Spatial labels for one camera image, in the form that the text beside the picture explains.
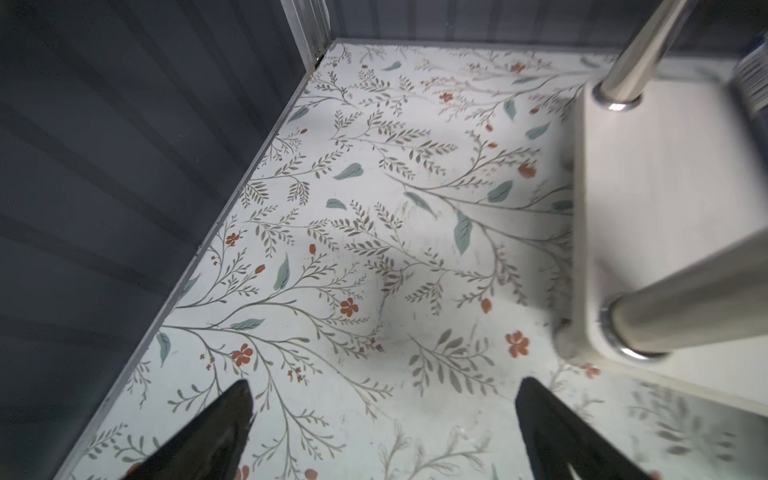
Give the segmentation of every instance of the chrome ring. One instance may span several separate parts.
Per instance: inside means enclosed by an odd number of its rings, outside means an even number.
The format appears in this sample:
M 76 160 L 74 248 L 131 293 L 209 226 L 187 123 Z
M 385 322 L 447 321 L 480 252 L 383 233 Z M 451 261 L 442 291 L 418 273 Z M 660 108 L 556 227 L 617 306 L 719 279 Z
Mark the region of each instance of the chrome ring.
M 635 362 L 656 363 L 667 358 L 670 355 L 669 353 L 646 353 L 633 350 L 616 333 L 616 330 L 614 330 L 613 317 L 611 316 L 611 308 L 621 296 L 621 293 L 615 293 L 614 295 L 609 296 L 605 302 L 603 302 L 603 306 L 600 307 L 598 323 L 600 324 L 600 331 L 603 333 L 603 337 L 608 341 L 608 345 L 610 345 L 614 351 Z
M 600 82 L 599 84 L 595 85 L 592 89 L 592 97 L 594 97 L 595 101 L 603 108 L 607 108 L 608 110 L 612 111 L 629 111 L 633 108 L 637 107 L 640 102 L 643 100 L 643 95 L 640 95 L 639 97 L 635 98 L 633 101 L 627 102 L 627 103 L 618 103 L 613 100 L 610 100 L 603 95 L 603 92 L 600 91 L 600 87 L 602 86 L 603 82 Z

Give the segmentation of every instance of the floral patterned surface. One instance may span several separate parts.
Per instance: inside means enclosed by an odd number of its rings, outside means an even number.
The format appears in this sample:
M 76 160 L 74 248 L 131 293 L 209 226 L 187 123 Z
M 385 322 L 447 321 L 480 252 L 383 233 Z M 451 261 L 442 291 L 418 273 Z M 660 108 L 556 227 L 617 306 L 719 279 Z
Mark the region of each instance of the floral patterned surface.
M 240 480 L 527 479 L 526 376 L 655 478 L 765 477 L 762 419 L 552 349 L 569 114 L 611 61 L 335 45 L 72 478 L 120 478 L 245 378 Z

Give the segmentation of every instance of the metal pole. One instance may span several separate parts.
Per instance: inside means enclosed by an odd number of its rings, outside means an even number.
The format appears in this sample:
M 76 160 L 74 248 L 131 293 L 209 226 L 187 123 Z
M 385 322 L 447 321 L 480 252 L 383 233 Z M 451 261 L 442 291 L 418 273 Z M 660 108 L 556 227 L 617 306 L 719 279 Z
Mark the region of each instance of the metal pole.
M 623 295 L 609 323 L 642 353 L 768 335 L 768 230 Z
M 640 102 L 645 84 L 672 45 L 696 0 L 663 0 L 614 63 L 594 95 L 611 110 L 625 110 Z

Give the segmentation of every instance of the barcode label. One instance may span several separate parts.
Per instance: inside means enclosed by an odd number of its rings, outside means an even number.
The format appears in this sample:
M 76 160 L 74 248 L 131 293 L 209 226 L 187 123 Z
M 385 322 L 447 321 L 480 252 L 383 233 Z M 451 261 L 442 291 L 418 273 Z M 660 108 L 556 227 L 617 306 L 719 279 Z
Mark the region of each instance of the barcode label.
M 752 118 L 768 105 L 768 45 L 762 43 L 736 66 L 733 73 L 744 105 Z

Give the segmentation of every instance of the black pointed object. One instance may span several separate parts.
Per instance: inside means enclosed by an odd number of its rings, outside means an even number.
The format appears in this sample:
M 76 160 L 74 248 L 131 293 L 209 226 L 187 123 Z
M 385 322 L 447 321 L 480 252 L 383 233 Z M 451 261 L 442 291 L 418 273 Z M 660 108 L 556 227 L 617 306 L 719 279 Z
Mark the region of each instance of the black pointed object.
M 526 377 L 515 399 L 535 480 L 650 480 L 538 380 Z
M 238 380 L 124 480 L 232 480 L 252 414 L 248 382 Z

